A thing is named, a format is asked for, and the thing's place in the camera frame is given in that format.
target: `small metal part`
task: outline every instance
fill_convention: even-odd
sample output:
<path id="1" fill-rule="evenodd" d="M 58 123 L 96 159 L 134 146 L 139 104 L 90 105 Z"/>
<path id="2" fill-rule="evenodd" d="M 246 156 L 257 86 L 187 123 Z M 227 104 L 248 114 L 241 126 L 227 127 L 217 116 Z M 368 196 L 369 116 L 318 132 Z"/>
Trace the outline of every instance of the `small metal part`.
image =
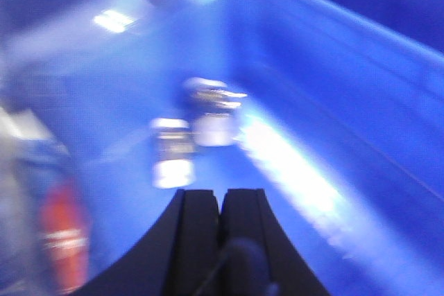
<path id="1" fill-rule="evenodd" d="M 229 146 L 237 135 L 235 111 L 246 94 L 234 93 L 222 81 L 190 78 L 185 81 L 191 105 L 194 141 L 199 146 Z"/>
<path id="2" fill-rule="evenodd" d="M 182 119 L 158 118 L 151 122 L 156 131 L 157 162 L 154 165 L 154 186 L 161 189 L 186 186 L 194 181 L 191 161 L 196 151 L 188 122 Z"/>

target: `red object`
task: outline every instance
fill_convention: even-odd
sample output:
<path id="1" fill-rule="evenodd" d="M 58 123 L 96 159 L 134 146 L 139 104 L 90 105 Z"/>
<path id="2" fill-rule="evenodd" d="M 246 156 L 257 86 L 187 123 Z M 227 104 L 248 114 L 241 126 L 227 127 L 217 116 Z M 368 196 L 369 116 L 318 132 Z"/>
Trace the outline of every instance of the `red object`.
<path id="1" fill-rule="evenodd" d="M 49 192 L 41 222 L 60 294 L 71 293 L 87 281 L 89 238 L 86 213 L 76 199 L 73 180 Z"/>

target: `red label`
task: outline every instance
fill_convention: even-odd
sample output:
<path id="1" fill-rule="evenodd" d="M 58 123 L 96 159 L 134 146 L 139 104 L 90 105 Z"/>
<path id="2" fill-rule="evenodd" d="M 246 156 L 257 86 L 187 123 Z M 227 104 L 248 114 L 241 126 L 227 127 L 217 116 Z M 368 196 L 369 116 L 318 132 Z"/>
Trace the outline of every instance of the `red label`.
<path id="1" fill-rule="evenodd" d="M 85 284 L 88 271 L 89 228 L 73 186 L 69 180 L 54 188 L 41 211 L 44 245 L 63 295 Z"/>

